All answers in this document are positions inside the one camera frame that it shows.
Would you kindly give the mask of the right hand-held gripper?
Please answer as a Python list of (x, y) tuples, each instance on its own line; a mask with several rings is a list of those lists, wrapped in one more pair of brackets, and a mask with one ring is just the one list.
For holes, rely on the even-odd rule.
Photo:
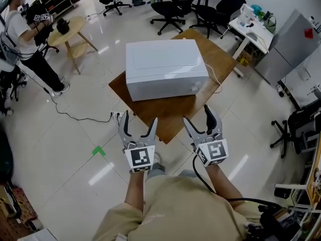
[(192, 122), (183, 117), (185, 129), (192, 138), (194, 152), (200, 158), (204, 167), (209, 167), (222, 163), (229, 157), (227, 141), (222, 135), (222, 121), (218, 114), (208, 105), (204, 105), (207, 116), (207, 131), (200, 132)]

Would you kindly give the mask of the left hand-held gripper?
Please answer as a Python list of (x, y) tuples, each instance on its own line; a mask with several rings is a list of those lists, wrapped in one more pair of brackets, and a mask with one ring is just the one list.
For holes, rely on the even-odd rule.
[(124, 155), (127, 158), (130, 173), (139, 173), (149, 171), (152, 169), (154, 161), (155, 136), (158, 124), (158, 118), (156, 117), (150, 127), (148, 128), (147, 134), (140, 136), (138, 143), (132, 141), (132, 136), (128, 133), (128, 120), (129, 114), (126, 110), (118, 124), (118, 134), (124, 146)]

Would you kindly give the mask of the person's right forearm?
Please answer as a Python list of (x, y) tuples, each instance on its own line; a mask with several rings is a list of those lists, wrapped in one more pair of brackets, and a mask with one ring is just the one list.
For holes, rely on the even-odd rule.
[(219, 165), (206, 167), (206, 171), (217, 195), (228, 200), (232, 207), (237, 207), (239, 204), (243, 203), (241, 200), (234, 200), (236, 198), (242, 198), (243, 196), (226, 177)]

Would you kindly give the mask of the person's left forearm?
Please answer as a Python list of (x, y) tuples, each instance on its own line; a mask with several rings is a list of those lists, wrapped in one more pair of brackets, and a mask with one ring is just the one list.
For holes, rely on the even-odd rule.
[(144, 172), (131, 173), (126, 192), (125, 203), (143, 212), (144, 208)]

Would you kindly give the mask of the white microwave body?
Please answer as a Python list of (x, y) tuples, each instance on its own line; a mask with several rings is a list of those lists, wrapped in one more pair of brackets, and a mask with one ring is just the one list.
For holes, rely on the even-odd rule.
[(126, 85), (183, 79), (200, 91), (209, 74), (194, 39), (156, 40), (126, 44), (125, 79)]

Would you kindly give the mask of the brown wooden table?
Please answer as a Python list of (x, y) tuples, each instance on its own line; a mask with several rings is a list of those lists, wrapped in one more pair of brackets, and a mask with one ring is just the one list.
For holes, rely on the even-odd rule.
[(157, 136), (169, 143), (183, 128), (182, 117), (192, 118), (218, 90), (219, 84), (231, 73), (237, 62), (227, 52), (202, 34), (188, 29), (170, 40), (194, 39), (206, 65), (209, 80), (195, 95), (132, 101), (125, 79), (125, 70), (113, 79), (109, 87), (146, 125), (158, 118)]

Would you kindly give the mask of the person's grey trousers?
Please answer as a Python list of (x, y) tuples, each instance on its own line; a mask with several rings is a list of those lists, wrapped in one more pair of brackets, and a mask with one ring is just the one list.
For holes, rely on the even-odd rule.
[[(162, 175), (165, 175), (167, 176), (166, 174), (166, 168), (165, 166), (161, 165), (160, 163), (154, 163), (153, 166), (152, 166), (152, 169), (149, 170), (149, 172), (147, 173), (147, 179), (150, 179), (152, 177), (155, 177), (155, 176), (162, 176)], [(197, 175), (194, 171), (192, 170), (183, 170), (179, 176), (185, 176), (185, 177), (192, 177), (192, 178), (196, 178)]]

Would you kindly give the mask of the yellow boxes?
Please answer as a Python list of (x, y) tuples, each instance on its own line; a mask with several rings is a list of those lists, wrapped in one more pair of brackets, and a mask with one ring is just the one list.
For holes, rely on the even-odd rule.
[(247, 54), (247, 53), (241, 53), (239, 56), (238, 56), (238, 58), (237, 58), (237, 61), (241, 64), (241, 65), (243, 65), (243, 66), (248, 66), (250, 63), (251, 63), (251, 61), (252, 61), (252, 56), (251, 55), (249, 55), (249, 54)]

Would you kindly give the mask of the person's beige shirt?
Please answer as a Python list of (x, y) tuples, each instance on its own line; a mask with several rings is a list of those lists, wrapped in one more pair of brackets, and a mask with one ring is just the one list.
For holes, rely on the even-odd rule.
[(93, 241), (243, 241), (261, 216), (257, 204), (233, 208), (197, 178), (159, 175), (145, 188), (144, 211), (127, 203), (109, 209)]

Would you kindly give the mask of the white desk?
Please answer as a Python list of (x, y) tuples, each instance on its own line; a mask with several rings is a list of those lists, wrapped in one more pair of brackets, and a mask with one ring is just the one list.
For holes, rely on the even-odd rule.
[(229, 27), (237, 31), (238, 34), (241, 34), (244, 37), (244, 40), (241, 42), (232, 58), (236, 60), (248, 43), (252, 43), (264, 54), (269, 53), (269, 47), (274, 35), (257, 19), (250, 20), (249, 24), (253, 24), (252, 27), (248, 27), (247, 25), (241, 26), (237, 23), (237, 20), (238, 18), (235, 18), (230, 21)]

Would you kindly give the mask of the grey fridge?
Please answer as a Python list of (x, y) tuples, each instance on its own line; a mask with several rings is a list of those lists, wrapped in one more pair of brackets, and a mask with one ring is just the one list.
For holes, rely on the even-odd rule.
[[(305, 29), (313, 29), (313, 39), (304, 36)], [(298, 10), (294, 10), (276, 33), (255, 70), (270, 85), (286, 77), (321, 45), (321, 36), (311, 22)]]

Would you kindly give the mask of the white desktop appliance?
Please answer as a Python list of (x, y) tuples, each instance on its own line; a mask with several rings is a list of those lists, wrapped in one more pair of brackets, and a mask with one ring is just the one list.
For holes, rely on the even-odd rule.
[(254, 10), (247, 4), (243, 4), (240, 8), (240, 15), (237, 19), (237, 24), (242, 27), (249, 25), (251, 19), (255, 18)]

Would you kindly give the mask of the black equipment pack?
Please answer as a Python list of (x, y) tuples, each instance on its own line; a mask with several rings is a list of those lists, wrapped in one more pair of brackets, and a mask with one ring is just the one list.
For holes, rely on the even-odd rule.
[(260, 205), (262, 241), (297, 241), (301, 226), (286, 208), (279, 205)]

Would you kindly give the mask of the round light wooden table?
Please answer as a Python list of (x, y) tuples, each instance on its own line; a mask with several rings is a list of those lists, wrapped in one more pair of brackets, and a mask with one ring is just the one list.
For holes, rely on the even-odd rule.
[[(69, 30), (67, 33), (61, 34), (58, 31), (58, 27), (56, 27), (56, 29), (49, 35), (49, 38), (48, 38), (48, 44), (52, 47), (59, 46), (62, 44), (66, 46), (66, 49), (67, 49), (66, 56), (69, 60), (72, 61), (74, 68), (76, 69), (79, 75), (81, 73), (79, 71), (79, 68), (75, 60), (86, 52), (88, 46), (93, 48), (95, 51), (98, 51), (98, 49), (92, 44), (92, 42), (90, 42), (81, 33), (81, 30), (85, 26), (85, 22), (86, 20), (84, 17), (81, 17), (81, 16), (72, 17), (67, 21), (67, 26), (69, 27)], [(75, 35), (80, 36), (82, 40), (79, 42), (76, 42), (73, 45), (70, 45), (69, 40), (72, 39)]]

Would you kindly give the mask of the black kettle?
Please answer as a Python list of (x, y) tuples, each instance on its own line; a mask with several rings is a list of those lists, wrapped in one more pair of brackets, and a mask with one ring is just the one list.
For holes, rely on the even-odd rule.
[(70, 30), (69, 28), (69, 22), (66, 21), (65, 19), (61, 18), (57, 21), (57, 31), (61, 34), (64, 35), (68, 33)]

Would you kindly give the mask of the dark green bean bag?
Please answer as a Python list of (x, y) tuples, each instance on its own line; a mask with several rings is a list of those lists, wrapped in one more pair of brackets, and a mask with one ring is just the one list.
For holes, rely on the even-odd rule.
[(0, 125), (0, 184), (13, 187), (13, 169), (14, 161), (12, 150), (4, 128)]

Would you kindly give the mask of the brown patterned rug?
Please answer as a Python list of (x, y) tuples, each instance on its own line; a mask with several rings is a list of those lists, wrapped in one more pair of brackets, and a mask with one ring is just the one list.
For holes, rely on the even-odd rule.
[(12, 191), (21, 208), (21, 215), (19, 218), (6, 219), (0, 210), (0, 241), (17, 241), (42, 229), (42, 224), (38, 222), (38, 215), (23, 189), (13, 188)]

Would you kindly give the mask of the white flat box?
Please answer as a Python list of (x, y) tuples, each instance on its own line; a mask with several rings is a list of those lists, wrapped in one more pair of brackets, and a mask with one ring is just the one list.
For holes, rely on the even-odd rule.
[(58, 241), (55, 236), (47, 229), (17, 239), (17, 241)]

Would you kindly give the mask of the cardboard box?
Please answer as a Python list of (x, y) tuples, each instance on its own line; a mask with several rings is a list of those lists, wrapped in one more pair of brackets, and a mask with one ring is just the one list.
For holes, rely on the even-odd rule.
[(0, 185), (0, 210), (5, 218), (19, 218), (21, 208), (9, 186)]

